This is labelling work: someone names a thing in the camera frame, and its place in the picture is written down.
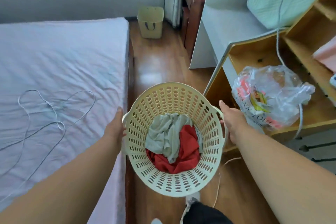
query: black pants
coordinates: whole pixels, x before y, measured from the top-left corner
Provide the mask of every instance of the black pants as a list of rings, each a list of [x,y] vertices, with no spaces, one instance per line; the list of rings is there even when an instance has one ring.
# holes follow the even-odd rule
[[[183,224],[233,224],[228,217],[215,208],[200,202],[191,205],[183,218]]]

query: desk leg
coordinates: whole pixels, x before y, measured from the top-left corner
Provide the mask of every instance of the desk leg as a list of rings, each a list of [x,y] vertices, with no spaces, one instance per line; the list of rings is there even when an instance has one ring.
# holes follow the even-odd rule
[[[189,69],[215,67],[215,52],[201,20]]]

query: laundry basket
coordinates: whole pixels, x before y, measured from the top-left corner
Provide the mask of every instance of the laundry basket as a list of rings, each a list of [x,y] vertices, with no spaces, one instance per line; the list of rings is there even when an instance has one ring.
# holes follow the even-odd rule
[[[145,139],[155,116],[165,113],[189,116],[203,136],[203,152],[197,166],[168,174],[155,168],[145,151]],[[152,190],[170,197],[185,197],[201,190],[212,179],[221,161],[227,138],[217,116],[222,113],[194,88],[179,82],[165,82],[143,92],[124,115],[124,151],[140,179]]]
[[[163,15],[162,7],[143,6],[139,8],[138,23],[143,38],[161,38]]]

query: clear plastic bag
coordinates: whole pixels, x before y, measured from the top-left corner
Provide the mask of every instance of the clear plastic bag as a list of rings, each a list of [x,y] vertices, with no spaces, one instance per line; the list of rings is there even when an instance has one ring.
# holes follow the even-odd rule
[[[254,123],[269,130],[291,126],[299,104],[307,104],[315,87],[302,83],[286,66],[245,67],[234,81],[232,95]]]

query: basket handle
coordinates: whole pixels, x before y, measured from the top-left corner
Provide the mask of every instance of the basket handle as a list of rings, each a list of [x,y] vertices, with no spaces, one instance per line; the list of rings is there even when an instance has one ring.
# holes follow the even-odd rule
[[[212,106],[216,112],[219,113],[219,115],[221,116],[222,120],[224,120],[224,114],[221,110],[219,110],[216,106]],[[225,137],[223,138],[224,140],[224,147],[225,147],[225,144],[226,144],[226,140],[229,138],[229,130],[228,128],[226,127],[226,125],[224,124],[224,129],[225,129]]]
[[[123,118],[121,120],[122,123],[123,123],[123,125],[124,125],[124,127],[125,127],[124,120],[125,120],[125,118],[127,117],[128,114],[129,114],[129,112],[127,112],[126,114],[124,114],[124,116],[123,116]],[[121,141],[121,152],[123,152],[125,155],[128,156],[128,151],[127,151],[126,146],[125,146],[125,139],[122,139],[122,141]]]

